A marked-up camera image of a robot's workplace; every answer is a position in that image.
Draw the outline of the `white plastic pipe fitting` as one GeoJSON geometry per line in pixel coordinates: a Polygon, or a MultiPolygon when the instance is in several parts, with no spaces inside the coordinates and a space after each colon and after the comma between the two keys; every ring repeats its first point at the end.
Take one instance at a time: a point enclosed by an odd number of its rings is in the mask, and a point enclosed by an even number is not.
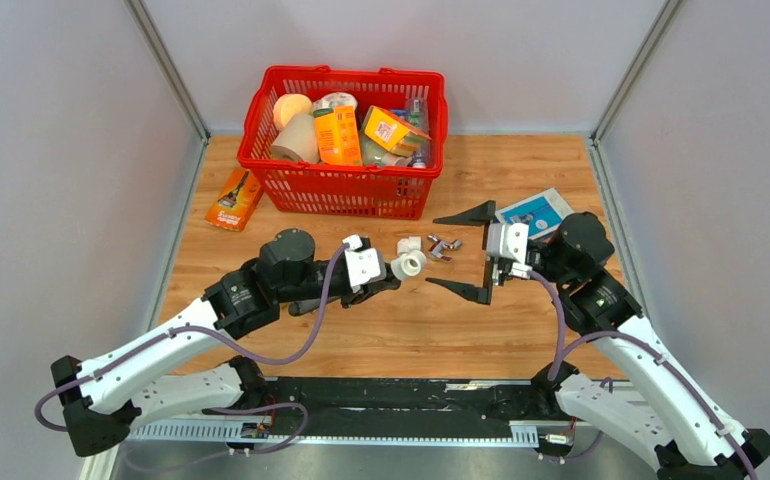
{"type": "Polygon", "coordinates": [[[418,276],[427,264],[426,255],[421,250],[412,250],[400,254],[390,262],[394,276],[404,281],[418,276]]]}

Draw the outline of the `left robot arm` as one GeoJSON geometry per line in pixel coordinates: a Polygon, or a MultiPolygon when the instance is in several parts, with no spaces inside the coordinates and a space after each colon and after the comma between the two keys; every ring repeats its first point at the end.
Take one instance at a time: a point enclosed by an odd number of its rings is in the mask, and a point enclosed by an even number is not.
{"type": "Polygon", "coordinates": [[[238,357],[199,375],[173,369],[224,343],[279,319],[282,305],[318,315],[332,299],[348,308],[385,290],[396,290],[423,263],[407,254],[386,261],[366,237],[345,238],[327,261],[314,258],[306,231],[286,229],[257,257],[224,275],[184,310],[126,345],[95,358],[65,356],[51,366],[66,432],[75,454],[89,457],[125,440],[132,430],[188,411],[260,411],[267,389],[259,365],[270,359],[240,351],[238,357]]]}

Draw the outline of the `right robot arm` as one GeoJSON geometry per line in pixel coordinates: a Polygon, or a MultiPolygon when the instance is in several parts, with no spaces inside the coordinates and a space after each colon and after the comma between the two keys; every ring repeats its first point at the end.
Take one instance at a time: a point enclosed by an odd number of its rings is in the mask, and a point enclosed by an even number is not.
{"type": "Polygon", "coordinates": [[[552,362],[532,380],[531,402],[542,417],[562,413],[585,421],[635,453],[661,479],[754,479],[770,457],[770,434],[728,414],[670,353],[632,293],[606,267],[614,254],[599,218],[590,212],[565,216],[545,241],[530,224],[499,220],[487,201],[445,225],[483,231],[484,282],[445,281],[465,300],[487,305],[495,287],[509,280],[540,283],[550,294],[560,333],[552,362]],[[591,344],[631,381],[646,402],[638,408],[588,379],[568,362],[578,346],[591,344]]]}

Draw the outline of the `white plastic elbow fitting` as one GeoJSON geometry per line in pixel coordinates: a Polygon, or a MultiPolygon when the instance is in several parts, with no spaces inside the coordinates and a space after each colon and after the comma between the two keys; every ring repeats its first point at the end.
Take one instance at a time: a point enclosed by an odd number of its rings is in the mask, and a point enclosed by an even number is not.
{"type": "Polygon", "coordinates": [[[403,255],[413,251],[420,251],[422,249],[422,238],[420,236],[409,236],[400,239],[397,242],[397,255],[403,255]]]}

